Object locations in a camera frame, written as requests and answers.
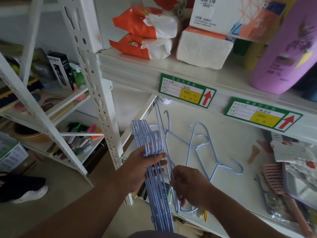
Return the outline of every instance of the orange package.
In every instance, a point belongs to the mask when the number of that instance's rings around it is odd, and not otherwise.
[[[119,42],[109,40],[120,52],[146,59],[164,59],[171,54],[173,39],[150,39],[125,35]]]
[[[112,20],[116,27],[145,38],[174,38],[180,28],[179,20],[172,12],[154,7],[133,6]]]
[[[172,11],[178,3],[182,2],[182,0],[153,0],[153,1],[156,3],[156,5],[158,5],[159,7],[167,11]],[[185,8],[194,7],[195,0],[185,0],[185,1],[186,1]]]

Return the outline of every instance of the red arrow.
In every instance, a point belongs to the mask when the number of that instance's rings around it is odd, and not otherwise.
[[[203,106],[205,106],[206,103],[207,103],[207,101],[208,101],[208,99],[211,98],[211,92],[209,91],[208,93],[206,93],[206,94],[204,95],[204,97],[205,97],[205,99],[204,99],[204,101],[203,101]]]
[[[283,129],[285,128],[286,125],[288,125],[289,123],[294,123],[294,115],[293,116],[290,116],[286,119],[283,119],[285,122],[281,124],[281,126],[279,127],[279,129]]]

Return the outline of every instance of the plastic basket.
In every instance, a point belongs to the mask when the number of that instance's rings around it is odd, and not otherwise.
[[[0,172],[14,170],[28,155],[18,140],[0,132]]]

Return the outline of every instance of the price label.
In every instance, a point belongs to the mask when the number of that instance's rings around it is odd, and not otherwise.
[[[232,98],[225,116],[285,132],[303,115],[250,100]]]
[[[161,74],[158,92],[208,108],[216,89],[167,74]]]

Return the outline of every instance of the white shoe sole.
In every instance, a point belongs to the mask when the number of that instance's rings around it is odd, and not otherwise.
[[[47,185],[44,185],[42,188],[40,188],[37,191],[30,190],[26,192],[21,198],[17,200],[13,200],[12,203],[19,204],[30,200],[38,200],[42,198],[47,191],[49,190],[49,187]]]

